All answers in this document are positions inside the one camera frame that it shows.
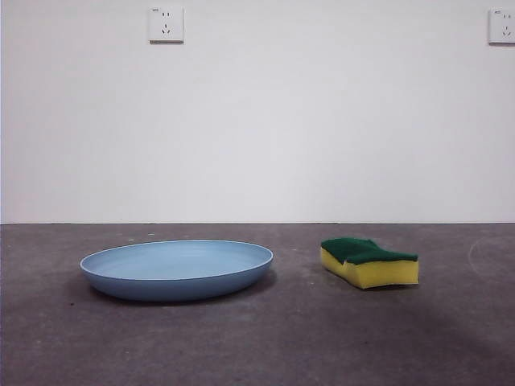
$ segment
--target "white wall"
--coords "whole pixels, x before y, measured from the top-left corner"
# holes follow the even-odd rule
[[[513,1],[2,4],[3,223],[515,221]]]

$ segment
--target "gray concrete floor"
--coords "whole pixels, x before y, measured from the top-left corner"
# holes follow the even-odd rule
[[[359,290],[319,264],[329,237],[419,253],[420,285]],[[274,251],[263,280],[186,304],[91,289],[90,253],[230,239]],[[7,225],[2,385],[515,384],[515,224]]]

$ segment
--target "green abrasive layer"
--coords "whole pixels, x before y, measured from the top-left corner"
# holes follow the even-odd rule
[[[334,256],[341,264],[345,261],[359,265],[370,261],[417,261],[418,255],[386,251],[371,240],[341,237],[322,241],[322,248]]]

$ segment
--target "plate rim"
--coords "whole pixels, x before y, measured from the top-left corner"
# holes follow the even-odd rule
[[[198,242],[198,241],[201,241],[201,242],[207,242],[208,241],[208,242],[221,242],[221,243],[230,243],[230,244],[252,245],[253,247],[258,247],[258,248],[264,249],[265,251],[267,251],[270,254],[270,256],[263,263],[261,263],[259,265],[256,265],[255,267],[252,267],[252,268],[249,268],[249,269],[243,269],[243,270],[239,270],[239,271],[236,271],[236,272],[222,273],[220,275],[210,275],[210,276],[202,276],[202,277],[184,277],[184,278],[178,278],[178,279],[166,279],[166,278],[163,278],[163,279],[161,279],[161,278],[156,278],[156,279],[147,278],[147,279],[143,279],[143,278],[107,276],[107,275],[100,275],[99,273],[95,273],[92,270],[87,269],[87,268],[84,267],[84,263],[90,257],[93,257],[93,256],[98,255],[100,253],[104,253],[104,252],[108,252],[108,251],[113,251],[115,249],[131,248],[131,247],[135,247],[135,246],[138,246],[138,245],[147,245],[147,244],[183,243],[183,242]],[[247,242],[244,242],[244,241],[236,241],[236,240],[209,240],[209,239],[202,239],[202,240],[201,239],[198,239],[198,240],[162,240],[162,241],[149,241],[147,243],[137,243],[137,244],[121,245],[119,247],[103,249],[101,251],[98,251],[98,252],[95,252],[95,253],[91,253],[91,254],[89,254],[86,257],[83,257],[80,260],[79,266],[80,266],[80,269],[82,269],[82,271],[84,273],[87,273],[87,274],[90,274],[90,275],[93,275],[93,276],[96,276],[96,277],[103,277],[105,279],[127,280],[127,281],[186,281],[186,280],[202,280],[202,279],[209,279],[209,278],[214,278],[214,277],[223,277],[223,276],[229,276],[229,275],[235,275],[235,274],[239,274],[239,273],[253,271],[255,269],[260,269],[261,267],[263,267],[265,265],[268,265],[269,263],[271,263],[271,261],[273,259],[274,259],[274,253],[269,248],[263,247],[262,245],[259,245],[259,244],[247,243]]]

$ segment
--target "white outlet cover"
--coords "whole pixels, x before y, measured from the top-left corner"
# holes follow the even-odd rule
[[[491,44],[515,44],[515,8],[490,10],[489,37]]]
[[[184,9],[181,6],[148,10],[148,39],[151,43],[184,42]]]

